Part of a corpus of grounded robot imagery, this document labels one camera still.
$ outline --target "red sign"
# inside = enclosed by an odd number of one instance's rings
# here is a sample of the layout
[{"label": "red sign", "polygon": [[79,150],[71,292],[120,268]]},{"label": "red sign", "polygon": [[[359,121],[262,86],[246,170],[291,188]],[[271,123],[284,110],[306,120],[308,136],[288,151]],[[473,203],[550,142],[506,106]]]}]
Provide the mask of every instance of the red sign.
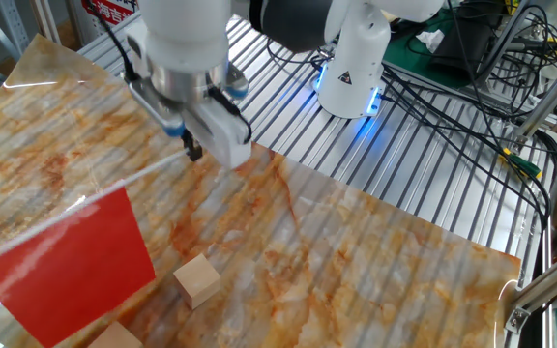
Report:
[{"label": "red sign", "polygon": [[124,188],[0,256],[0,302],[44,347],[156,278]]},{"label": "red sign", "polygon": [[[110,2],[109,0],[89,0],[91,1],[96,10],[101,13],[103,18],[111,24],[119,24],[122,20],[128,18],[133,14],[132,10],[121,7],[117,4]],[[83,8],[88,14],[94,15],[92,10],[87,5],[87,1],[81,0]]]}]

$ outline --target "blue led light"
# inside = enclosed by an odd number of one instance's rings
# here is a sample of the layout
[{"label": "blue led light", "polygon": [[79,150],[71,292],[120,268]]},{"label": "blue led light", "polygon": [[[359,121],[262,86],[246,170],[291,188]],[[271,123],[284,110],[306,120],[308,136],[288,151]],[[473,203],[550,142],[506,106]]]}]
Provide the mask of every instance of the blue led light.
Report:
[{"label": "blue led light", "polygon": [[315,85],[316,90],[319,90],[319,86],[321,86],[321,79],[324,78],[324,74],[326,74],[327,68],[328,68],[328,64],[324,64],[324,68],[321,69],[321,74],[319,74],[319,78],[317,79],[317,84]]},{"label": "blue led light", "polygon": [[379,87],[375,88],[375,90],[373,91],[373,95],[371,96],[371,99],[368,102],[368,107],[366,108],[367,114],[377,113],[377,110],[373,110],[373,106],[375,105],[375,99],[377,98],[377,92],[379,92]]}]

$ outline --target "wooden block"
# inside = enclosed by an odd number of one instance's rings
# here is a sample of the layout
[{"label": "wooden block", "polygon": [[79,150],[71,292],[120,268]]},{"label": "wooden block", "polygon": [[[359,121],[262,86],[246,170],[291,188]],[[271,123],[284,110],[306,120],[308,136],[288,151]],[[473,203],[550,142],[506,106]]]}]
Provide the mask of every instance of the wooden block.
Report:
[{"label": "wooden block", "polygon": [[195,309],[220,290],[220,275],[203,254],[173,273],[180,295]]},{"label": "wooden block", "polygon": [[115,322],[109,325],[89,348],[142,348],[143,344],[126,330],[122,324]]}]

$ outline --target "metal grid table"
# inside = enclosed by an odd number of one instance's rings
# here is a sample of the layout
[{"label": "metal grid table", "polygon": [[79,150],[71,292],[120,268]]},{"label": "metal grid table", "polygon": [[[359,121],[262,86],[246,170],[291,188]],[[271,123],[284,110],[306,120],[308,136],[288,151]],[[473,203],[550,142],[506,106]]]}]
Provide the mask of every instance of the metal grid table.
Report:
[{"label": "metal grid table", "polygon": [[[138,19],[130,17],[115,34],[125,50],[125,28]],[[446,135],[460,155],[431,128],[406,112],[392,89],[385,93],[378,114],[358,120],[334,117],[323,110],[311,88],[317,71],[310,64],[275,61],[266,50],[266,38],[250,25],[233,18],[228,25],[229,56],[250,82],[249,96],[239,102],[253,129],[253,140],[354,188],[379,197],[400,209],[431,221],[481,245],[515,255],[522,262],[519,286],[532,279],[541,237],[535,210],[489,176],[521,189],[520,182],[496,154],[472,137],[454,131]],[[309,54],[293,56],[272,44],[285,59],[303,61]],[[106,36],[84,47],[85,55],[111,73],[123,69],[119,53]],[[401,87],[393,84],[398,91]],[[420,95],[465,126],[486,132],[484,120],[471,104],[427,90]],[[440,120],[426,114],[433,123]],[[493,127],[508,135],[511,127],[495,121]],[[551,184],[552,164],[544,146],[536,141],[522,156],[543,170],[543,183]],[[473,159],[488,169],[481,171]],[[516,344],[516,337],[508,340]]]}]

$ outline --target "transparent plastic sheet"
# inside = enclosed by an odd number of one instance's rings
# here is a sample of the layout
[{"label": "transparent plastic sheet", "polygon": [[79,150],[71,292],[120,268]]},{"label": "transparent plastic sheet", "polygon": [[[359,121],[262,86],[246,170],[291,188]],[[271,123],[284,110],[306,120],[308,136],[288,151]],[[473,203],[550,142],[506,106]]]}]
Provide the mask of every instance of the transparent plastic sheet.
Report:
[{"label": "transparent plastic sheet", "polygon": [[[261,146],[228,172],[180,144],[122,81],[42,38],[0,90],[0,247],[119,185],[157,276],[58,346],[116,320],[145,347],[503,346],[518,259]],[[199,253],[221,290],[190,311],[172,273]],[[0,342],[40,346],[1,305]]]}]

